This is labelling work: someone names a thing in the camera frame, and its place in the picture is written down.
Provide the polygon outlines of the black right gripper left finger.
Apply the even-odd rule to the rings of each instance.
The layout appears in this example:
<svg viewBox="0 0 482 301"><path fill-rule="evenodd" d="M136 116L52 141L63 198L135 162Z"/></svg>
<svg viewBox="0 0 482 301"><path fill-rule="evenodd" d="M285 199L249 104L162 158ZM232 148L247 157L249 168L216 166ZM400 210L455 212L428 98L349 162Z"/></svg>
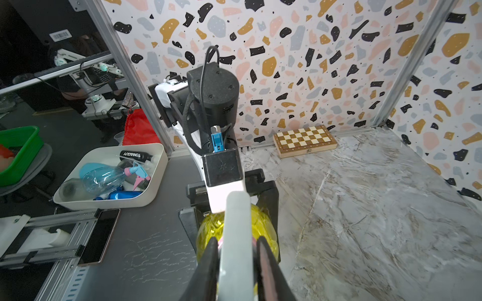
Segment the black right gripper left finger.
<svg viewBox="0 0 482 301"><path fill-rule="evenodd" d="M218 274L218 241L212 237L179 300L216 300Z"/></svg>

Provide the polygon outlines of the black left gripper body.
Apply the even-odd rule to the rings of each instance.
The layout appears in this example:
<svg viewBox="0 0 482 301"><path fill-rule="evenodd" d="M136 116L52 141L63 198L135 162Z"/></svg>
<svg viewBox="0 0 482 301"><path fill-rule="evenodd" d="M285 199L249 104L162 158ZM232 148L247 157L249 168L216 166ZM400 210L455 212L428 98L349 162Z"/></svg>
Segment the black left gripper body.
<svg viewBox="0 0 482 301"><path fill-rule="evenodd" d="M256 200L256 205L271 219L277 232L279 216L279 191L275 181L266 181L264 171L255 169L245 172L247 192ZM207 187L203 181L187 186L187 197L190 206L178 213L188 239L192 245L196 243L199 228L205 215L210 213Z"/></svg>

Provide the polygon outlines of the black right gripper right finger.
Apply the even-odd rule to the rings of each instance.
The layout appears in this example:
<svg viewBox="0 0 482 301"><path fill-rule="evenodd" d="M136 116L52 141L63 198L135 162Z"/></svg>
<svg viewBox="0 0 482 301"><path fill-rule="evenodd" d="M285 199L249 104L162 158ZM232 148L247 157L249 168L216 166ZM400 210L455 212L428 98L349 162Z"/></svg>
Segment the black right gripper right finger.
<svg viewBox="0 0 482 301"><path fill-rule="evenodd" d="M256 244L256 270L259 300L296 300L264 237L259 237Z"/></svg>

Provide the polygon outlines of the yellow spray bottle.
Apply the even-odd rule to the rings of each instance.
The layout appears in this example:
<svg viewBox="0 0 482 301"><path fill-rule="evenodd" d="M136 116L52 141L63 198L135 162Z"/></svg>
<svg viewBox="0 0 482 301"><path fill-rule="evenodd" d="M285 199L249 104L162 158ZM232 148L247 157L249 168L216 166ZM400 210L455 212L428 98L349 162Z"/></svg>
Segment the yellow spray bottle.
<svg viewBox="0 0 482 301"><path fill-rule="evenodd" d="M277 262L280 261L277 232L270 217L254 204L251 205L250 211L243 209L240 218L234 217L231 211L210 213L204 218L195 243L198 262L212 237L217 239L220 252L226 246L239 247L242 243L247 243L249 248L254 250L259 237L264 237Z"/></svg>

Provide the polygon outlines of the grey pink spray nozzle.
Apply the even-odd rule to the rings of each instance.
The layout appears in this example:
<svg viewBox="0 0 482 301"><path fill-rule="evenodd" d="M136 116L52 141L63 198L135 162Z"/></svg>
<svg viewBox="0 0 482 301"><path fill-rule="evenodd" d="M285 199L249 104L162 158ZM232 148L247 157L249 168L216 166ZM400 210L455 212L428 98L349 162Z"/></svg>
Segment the grey pink spray nozzle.
<svg viewBox="0 0 482 301"><path fill-rule="evenodd" d="M255 269L251 201L244 191L228 195L218 275L218 300L254 300Z"/></svg>

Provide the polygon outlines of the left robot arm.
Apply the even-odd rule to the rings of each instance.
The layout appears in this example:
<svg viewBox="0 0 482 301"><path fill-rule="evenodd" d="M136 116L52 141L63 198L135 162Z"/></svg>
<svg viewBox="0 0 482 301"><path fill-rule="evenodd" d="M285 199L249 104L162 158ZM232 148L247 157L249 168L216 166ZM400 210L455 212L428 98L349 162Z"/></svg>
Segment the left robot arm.
<svg viewBox="0 0 482 301"><path fill-rule="evenodd" d="M273 227L278 226L279 192L262 169L245 171L234 127L240 84L220 66L216 46L207 48L202 66L149 87L162 120L186 144L202 180L187 186L190 206L178 216L192 245L206 216L225 210L227 196L245 191Z"/></svg>

